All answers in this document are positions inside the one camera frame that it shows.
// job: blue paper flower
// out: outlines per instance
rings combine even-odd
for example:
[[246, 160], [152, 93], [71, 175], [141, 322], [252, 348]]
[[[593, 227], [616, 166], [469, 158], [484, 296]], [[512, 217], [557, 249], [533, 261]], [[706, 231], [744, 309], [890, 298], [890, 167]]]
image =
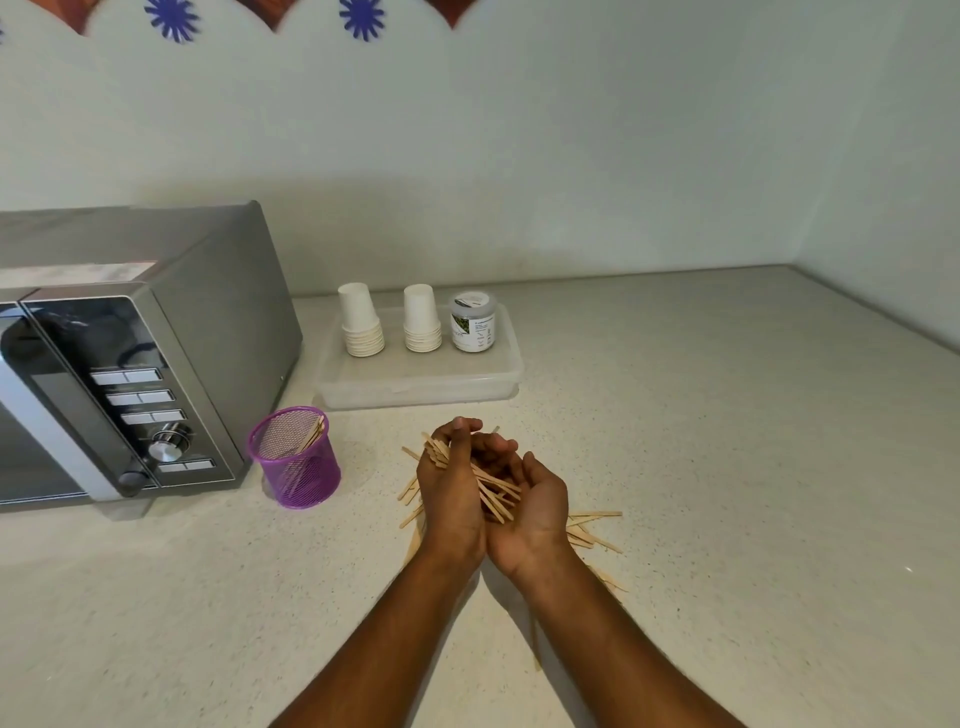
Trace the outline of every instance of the blue paper flower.
[[200, 17], [193, 12], [193, 3], [190, 0], [147, 0], [143, 11], [152, 15], [150, 24], [160, 28], [163, 37], [176, 43], [190, 43], [193, 35], [200, 30], [193, 24]]
[[340, 17], [347, 19], [344, 30], [353, 31], [355, 38], [363, 35], [366, 42], [370, 42], [370, 36], [380, 37], [376, 29], [383, 30], [380, 18], [387, 14], [377, 7], [380, 0], [340, 0], [340, 4], [345, 8]]

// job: plastic tray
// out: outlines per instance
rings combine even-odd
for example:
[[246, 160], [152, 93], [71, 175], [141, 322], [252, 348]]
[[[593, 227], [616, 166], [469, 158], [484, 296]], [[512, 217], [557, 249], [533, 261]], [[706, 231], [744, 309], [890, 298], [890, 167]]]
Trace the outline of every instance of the plastic tray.
[[508, 400], [523, 376], [523, 359], [505, 306], [496, 308], [496, 342], [485, 352], [466, 353], [450, 339], [450, 311], [438, 306], [444, 343], [435, 352], [413, 353], [403, 343], [403, 308], [377, 312], [386, 348], [374, 356], [350, 356], [340, 314], [320, 354], [318, 396], [324, 409], [372, 409], [416, 404]]

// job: white wall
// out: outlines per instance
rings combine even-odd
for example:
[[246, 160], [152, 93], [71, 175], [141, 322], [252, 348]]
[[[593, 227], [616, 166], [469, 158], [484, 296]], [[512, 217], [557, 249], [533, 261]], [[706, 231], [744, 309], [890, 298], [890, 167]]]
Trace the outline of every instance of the white wall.
[[263, 202], [296, 292], [790, 259], [906, 0], [0, 0], [0, 208]]
[[798, 255], [960, 346], [960, 3], [915, 0]]

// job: stack of paper cups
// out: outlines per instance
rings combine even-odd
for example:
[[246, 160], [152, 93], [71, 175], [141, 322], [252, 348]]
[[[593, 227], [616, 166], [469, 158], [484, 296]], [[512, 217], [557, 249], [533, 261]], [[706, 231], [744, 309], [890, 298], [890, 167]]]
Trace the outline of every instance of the stack of paper cups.
[[386, 342], [380, 319], [373, 310], [370, 288], [366, 283], [346, 283], [337, 289], [344, 315], [344, 343], [351, 356], [373, 356], [383, 351]]
[[432, 352], [444, 342], [440, 333], [440, 317], [433, 299], [433, 288], [426, 283], [403, 289], [403, 331], [411, 352]]

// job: silver microwave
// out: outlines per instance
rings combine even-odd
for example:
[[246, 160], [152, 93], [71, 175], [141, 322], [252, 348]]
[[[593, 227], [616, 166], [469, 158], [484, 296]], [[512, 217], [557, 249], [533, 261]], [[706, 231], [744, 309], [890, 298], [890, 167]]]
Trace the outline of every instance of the silver microwave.
[[0, 505], [238, 483], [301, 338], [257, 203], [0, 213]]

